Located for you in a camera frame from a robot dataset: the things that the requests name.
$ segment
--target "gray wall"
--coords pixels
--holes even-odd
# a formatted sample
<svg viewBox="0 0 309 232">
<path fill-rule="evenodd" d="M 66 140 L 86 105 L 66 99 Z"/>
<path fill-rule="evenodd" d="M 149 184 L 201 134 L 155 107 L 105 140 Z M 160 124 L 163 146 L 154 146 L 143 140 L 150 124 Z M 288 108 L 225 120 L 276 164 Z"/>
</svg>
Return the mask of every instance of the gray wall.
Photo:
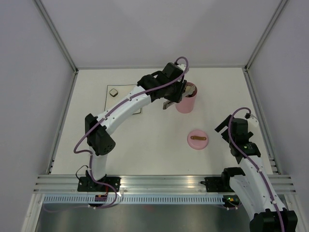
<svg viewBox="0 0 309 232">
<path fill-rule="evenodd" d="M 309 216 L 309 1 L 288 3 L 251 68 L 283 170 Z"/>
<path fill-rule="evenodd" d="M 20 231 L 72 70 L 31 0 L 0 7 L 0 231 Z"/>
<path fill-rule="evenodd" d="M 244 65 L 280 0 L 42 0 L 82 67 Z"/>
</svg>

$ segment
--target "black cable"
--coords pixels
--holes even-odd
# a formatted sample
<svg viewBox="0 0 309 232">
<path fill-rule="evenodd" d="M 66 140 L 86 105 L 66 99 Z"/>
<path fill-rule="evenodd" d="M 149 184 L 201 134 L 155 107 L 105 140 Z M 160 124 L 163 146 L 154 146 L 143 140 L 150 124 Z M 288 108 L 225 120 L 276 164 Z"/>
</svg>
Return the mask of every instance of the black cable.
<svg viewBox="0 0 309 232">
<path fill-rule="evenodd" d="M 83 167 L 89 168 L 88 165 L 83 165 L 82 167 L 80 167 L 80 168 L 76 171 L 75 176 L 76 176 L 76 178 L 77 178 L 79 181 L 80 181 L 80 179 L 79 179 L 79 177 L 77 176 L 77 173 L 78 173 L 78 171 L 81 170 Z"/>
</svg>

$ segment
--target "enclosure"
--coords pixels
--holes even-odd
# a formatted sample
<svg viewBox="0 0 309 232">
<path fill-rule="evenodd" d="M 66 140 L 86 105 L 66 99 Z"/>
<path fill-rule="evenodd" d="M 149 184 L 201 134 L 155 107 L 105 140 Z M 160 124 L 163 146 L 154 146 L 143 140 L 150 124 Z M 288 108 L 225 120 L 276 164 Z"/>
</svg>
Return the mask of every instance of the enclosure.
<svg viewBox="0 0 309 232">
<path fill-rule="evenodd" d="M 214 129 L 240 107 L 258 121 L 251 141 L 295 211 L 296 231 L 308 231 L 308 8 L 306 0 L 3 2 L 1 231 L 249 231 L 247 208 L 222 208 L 234 192 L 201 184 L 239 166 Z M 77 191 L 75 174 L 89 163 L 73 152 L 85 117 L 181 56 L 197 88 L 193 111 L 162 110 L 159 99 L 126 118 L 106 161 L 121 196 L 111 208 L 87 208 L 102 192 Z M 207 133 L 206 148 L 188 145 L 195 129 Z"/>
</svg>

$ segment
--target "ventilation grille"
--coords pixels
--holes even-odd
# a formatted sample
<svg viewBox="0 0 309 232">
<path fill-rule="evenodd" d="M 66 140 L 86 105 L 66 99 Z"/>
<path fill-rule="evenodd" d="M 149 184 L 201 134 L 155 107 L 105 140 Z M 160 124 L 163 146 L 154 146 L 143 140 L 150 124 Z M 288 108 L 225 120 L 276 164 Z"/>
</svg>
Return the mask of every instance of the ventilation grille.
<svg viewBox="0 0 309 232">
<path fill-rule="evenodd" d="M 224 204 L 223 195 L 126 195 L 117 197 L 116 203 L 123 204 Z M 105 203 L 111 203 L 114 196 L 107 198 Z M 96 201 L 95 195 L 79 194 L 46 194 L 44 203 L 102 203 Z"/>
</svg>

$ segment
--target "white tabletop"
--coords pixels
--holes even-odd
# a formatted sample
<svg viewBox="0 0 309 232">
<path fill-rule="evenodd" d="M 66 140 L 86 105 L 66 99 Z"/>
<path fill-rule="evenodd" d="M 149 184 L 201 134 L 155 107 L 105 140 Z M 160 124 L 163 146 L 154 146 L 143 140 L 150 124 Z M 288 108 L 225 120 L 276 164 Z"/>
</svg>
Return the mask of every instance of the white tabletop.
<svg viewBox="0 0 309 232">
<path fill-rule="evenodd" d="M 75 174 L 89 156 L 74 154 L 73 148 L 84 134 L 84 118 L 104 111 L 107 85 L 136 84 L 156 69 L 80 70 L 56 153 L 52 174 Z M 143 108 L 142 114 L 128 118 L 112 135 L 115 149 L 107 160 L 110 175 L 190 175 L 221 174 L 238 166 L 229 145 L 215 128 L 236 109 L 253 104 L 241 68 L 191 68 L 186 80 L 197 86 L 193 111 L 181 114 L 175 106 L 162 110 L 164 99 Z M 244 117 L 245 111 L 237 117 Z M 187 135 L 201 129 L 209 136 L 203 150 L 193 150 Z M 259 128 L 250 128 L 251 138 L 262 154 L 264 167 L 272 174 Z M 80 149 L 87 149 L 84 141 Z"/>
</svg>

